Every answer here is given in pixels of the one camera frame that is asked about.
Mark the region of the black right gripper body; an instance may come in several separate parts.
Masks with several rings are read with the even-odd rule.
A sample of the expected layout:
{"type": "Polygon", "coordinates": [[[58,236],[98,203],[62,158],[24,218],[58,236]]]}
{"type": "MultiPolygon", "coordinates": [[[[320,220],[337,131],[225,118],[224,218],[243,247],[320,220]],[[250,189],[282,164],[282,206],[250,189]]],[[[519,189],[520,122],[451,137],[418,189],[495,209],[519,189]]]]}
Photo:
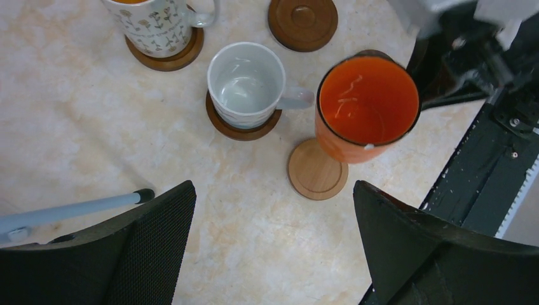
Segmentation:
{"type": "Polygon", "coordinates": [[[442,31],[417,39],[407,65],[423,110],[538,87],[538,15],[524,21],[508,50],[496,27],[445,13],[442,31]]]}

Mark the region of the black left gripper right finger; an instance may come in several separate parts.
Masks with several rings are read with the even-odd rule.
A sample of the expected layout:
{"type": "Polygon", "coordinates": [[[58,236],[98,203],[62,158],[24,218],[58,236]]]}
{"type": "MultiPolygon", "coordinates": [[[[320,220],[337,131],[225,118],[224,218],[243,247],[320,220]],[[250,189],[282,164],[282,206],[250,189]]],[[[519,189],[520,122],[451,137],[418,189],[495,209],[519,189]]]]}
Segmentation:
{"type": "Polygon", "coordinates": [[[359,180],[353,200],[380,304],[537,304],[538,248],[455,226],[359,180]]]}

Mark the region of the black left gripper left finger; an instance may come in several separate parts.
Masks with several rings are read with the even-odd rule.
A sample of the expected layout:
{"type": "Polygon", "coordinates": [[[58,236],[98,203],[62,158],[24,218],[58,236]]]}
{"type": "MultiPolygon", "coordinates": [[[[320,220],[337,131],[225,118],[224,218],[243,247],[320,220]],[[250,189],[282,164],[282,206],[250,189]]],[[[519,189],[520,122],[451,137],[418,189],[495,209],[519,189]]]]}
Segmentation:
{"type": "Polygon", "coordinates": [[[189,180],[46,244],[1,250],[2,304],[171,304],[196,206],[189,180]]]}

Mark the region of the dark walnut wood coaster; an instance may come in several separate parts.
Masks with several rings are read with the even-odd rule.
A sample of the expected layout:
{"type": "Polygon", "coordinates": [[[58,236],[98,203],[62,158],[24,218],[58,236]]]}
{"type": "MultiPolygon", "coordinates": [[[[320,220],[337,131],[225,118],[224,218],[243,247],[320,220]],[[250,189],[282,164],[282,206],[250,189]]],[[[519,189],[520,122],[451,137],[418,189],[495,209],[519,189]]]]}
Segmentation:
{"type": "Polygon", "coordinates": [[[379,50],[362,50],[354,55],[354,57],[377,57],[393,62],[393,59],[386,53],[379,50]]]}

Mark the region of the orange glass cup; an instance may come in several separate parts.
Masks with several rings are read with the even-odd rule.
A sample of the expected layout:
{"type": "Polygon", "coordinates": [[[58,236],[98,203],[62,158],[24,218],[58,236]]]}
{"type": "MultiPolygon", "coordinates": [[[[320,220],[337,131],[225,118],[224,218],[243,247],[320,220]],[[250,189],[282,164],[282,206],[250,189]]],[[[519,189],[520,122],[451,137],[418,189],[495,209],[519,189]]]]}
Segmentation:
{"type": "Polygon", "coordinates": [[[337,161],[365,163],[403,139],[420,116],[418,89],[404,67],[350,56],[331,67],[316,96],[315,134],[337,161]]]}

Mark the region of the light wood coaster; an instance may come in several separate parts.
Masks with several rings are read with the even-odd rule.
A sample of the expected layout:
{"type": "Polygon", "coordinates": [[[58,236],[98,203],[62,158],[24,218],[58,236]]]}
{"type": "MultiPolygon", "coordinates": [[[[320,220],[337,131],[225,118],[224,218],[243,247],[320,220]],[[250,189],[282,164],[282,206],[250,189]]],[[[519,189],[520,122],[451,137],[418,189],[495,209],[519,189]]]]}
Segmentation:
{"type": "Polygon", "coordinates": [[[305,140],[291,152],[287,169],[292,187],[315,201],[335,197],[348,179],[348,164],[330,157],[315,138],[305,140]]]}

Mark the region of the brown ridged coaster front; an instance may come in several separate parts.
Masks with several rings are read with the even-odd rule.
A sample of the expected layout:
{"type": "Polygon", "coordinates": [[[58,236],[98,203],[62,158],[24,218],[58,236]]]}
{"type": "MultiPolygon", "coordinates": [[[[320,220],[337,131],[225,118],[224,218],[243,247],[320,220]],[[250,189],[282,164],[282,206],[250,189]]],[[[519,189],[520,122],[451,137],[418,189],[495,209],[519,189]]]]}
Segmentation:
{"type": "Polygon", "coordinates": [[[332,39],[338,27],[338,11],[332,0],[272,0],[268,25],[286,48],[312,52],[332,39]]]}

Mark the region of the brown ridged coaster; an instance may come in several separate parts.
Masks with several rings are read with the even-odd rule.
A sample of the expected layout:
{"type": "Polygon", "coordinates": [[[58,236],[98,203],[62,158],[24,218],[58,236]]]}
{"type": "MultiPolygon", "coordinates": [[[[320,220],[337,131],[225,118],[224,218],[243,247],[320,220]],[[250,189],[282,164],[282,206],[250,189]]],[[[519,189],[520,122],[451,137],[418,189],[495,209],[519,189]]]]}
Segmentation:
{"type": "Polygon", "coordinates": [[[276,110],[261,126],[250,129],[241,129],[228,124],[220,117],[220,115],[218,115],[208,90],[205,97],[205,107],[210,122],[218,132],[229,139],[244,142],[257,140],[267,135],[274,129],[274,127],[276,127],[282,115],[282,110],[276,110]]]}
{"type": "Polygon", "coordinates": [[[312,52],[332,39],[338,27],[338,11],[332,0],[272,0],[268,25],[286,48],[312,52]]]}
{"type": "Polygon", "coordinates": [[[187,46],[178,54],[167,58],[154,58],[140,52],[134,44],[126,37],[125,42],[132,55],[146,67],[162,72],[177,71],[191,64],[200,54],[204,44],[204,30],[193,28],[191,40],[187,46]]]}

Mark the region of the white ceramic mug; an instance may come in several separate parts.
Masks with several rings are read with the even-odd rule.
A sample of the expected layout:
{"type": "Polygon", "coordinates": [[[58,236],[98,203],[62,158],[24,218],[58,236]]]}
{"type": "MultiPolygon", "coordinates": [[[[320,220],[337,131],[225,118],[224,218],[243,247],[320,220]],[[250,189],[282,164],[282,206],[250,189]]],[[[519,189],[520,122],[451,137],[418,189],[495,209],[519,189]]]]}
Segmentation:
{"type": "Polygon", "coordinates": [[[311,90],[287,86],[279,57],[252,42],[219,50],[208,67],[207,86],[218,115],[242,130],[263,125],[276,110],[307,109],[315,101],[311,90]]]}

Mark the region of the patterned white mug yellow inside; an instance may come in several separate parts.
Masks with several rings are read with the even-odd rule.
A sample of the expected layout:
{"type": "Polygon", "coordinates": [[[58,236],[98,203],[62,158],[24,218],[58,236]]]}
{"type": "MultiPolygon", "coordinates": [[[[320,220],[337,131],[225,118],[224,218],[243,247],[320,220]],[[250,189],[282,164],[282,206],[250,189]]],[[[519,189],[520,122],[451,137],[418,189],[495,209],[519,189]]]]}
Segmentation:
{"type": "Polygon", "coordinates": [[[183,0],[103,0],[102,4],[136,49],[154,58],[181,52],[194,30],[212,25],[221,8],[220,1],[213,2],[211,13],[197,13],[183,0]]]}

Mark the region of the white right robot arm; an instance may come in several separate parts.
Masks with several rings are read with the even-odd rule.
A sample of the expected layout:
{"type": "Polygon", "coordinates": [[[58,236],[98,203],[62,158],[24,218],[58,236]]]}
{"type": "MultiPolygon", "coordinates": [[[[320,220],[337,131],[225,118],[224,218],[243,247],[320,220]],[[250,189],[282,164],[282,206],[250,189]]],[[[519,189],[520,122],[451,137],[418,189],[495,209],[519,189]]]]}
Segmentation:
{"type": "Polygon", "coordinates": [[[392,1],[416,42],[407,65],[426,110],[538,83],[537,1],[392,1]]]}

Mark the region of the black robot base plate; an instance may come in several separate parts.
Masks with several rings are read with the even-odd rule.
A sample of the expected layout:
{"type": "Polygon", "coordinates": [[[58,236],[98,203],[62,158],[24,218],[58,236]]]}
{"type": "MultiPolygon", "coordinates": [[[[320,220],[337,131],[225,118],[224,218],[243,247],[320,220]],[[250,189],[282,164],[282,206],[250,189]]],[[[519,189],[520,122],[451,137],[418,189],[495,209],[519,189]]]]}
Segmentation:
{"type": "MultiPolygon", "coordinates": [[[[418,210],[455,226],[502,240],[524,183],[538,171],[538,135],[512,130],[512,114],[486,104],[418,210]]],[[[362,304],[380,304],[373,285],[362,304]]]]}

